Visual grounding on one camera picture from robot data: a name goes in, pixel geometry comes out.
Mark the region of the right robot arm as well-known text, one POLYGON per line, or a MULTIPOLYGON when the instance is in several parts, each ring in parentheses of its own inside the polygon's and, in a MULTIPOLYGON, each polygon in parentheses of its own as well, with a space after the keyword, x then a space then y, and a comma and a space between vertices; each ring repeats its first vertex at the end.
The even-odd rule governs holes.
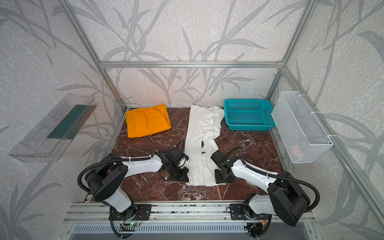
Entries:
POLYGON ((218 167, 215 170, 217 184, 232 183, 239 178, 267 193, 263 196, 251 194, 242 203, 244 218, 254 220, 261 216, 273 215, 294 227, 309 210, 311 201, 301 186, 310 185, 294 179, 289 172, 268 172, 247 163, 241 156, 228 156, 219 150, 211 155, 211 159, 218 167))

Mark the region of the white garment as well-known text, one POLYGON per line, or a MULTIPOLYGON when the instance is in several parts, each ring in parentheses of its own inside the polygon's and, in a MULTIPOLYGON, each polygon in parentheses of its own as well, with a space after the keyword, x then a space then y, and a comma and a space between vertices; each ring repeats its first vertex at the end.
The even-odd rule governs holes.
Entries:
POLYGON ((191 105, 185 145, 185 154, 189 157, 185 164, 189 170, 187 185, 218 185, 215 180, 215 170, 218 166, 211 156, 219 149, 215 139, 221 134, 224 116, 224 110, 218 106, 191 105))

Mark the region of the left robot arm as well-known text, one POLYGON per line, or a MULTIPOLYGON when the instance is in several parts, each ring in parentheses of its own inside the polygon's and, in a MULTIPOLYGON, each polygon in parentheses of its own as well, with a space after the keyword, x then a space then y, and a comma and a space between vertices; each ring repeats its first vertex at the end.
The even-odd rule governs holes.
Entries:
POLYGON ((189 157, 178 146, 141 157, 121 157, 110 153, 100 162, 82 170, 77 182, 97 202, 107 203, 118 213, 126 213, 135 207, 134 201, 121 189, 124 179, 144 173, 167 172, 171 181, 187 183, 188 160, 189 157))

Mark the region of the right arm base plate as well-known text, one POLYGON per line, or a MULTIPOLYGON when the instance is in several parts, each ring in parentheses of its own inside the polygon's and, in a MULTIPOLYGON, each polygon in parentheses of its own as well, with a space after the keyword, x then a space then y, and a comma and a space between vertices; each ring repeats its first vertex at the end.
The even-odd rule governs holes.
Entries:
POLYGON ((271 216, 266 214, 248 217, 244 210, 243 204, 230 204, 230 206, 226 208, 226 211, 231 215, 231 220, 234 221, 269 221, 271 219, 271 216))

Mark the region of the orange drawstring shorts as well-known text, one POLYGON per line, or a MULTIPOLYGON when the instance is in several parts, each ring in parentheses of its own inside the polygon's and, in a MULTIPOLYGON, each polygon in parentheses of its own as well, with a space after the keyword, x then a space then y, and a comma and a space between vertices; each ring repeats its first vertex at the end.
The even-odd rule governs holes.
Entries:
POLYGON ((128 138, 141 138, 171 129, 167 106, 160 104, 126 112, 128 138))

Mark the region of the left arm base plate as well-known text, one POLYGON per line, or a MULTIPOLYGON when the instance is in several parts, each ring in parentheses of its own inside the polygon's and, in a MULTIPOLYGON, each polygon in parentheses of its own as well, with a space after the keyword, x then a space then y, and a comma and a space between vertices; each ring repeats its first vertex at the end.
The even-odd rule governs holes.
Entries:
POLYGON ((137 204, 130 206, 122 213, 118 212, 115 208, 110 208, 109 220, 112 221, 148 221, 151 215, 152 205, 150 204, 137 204))

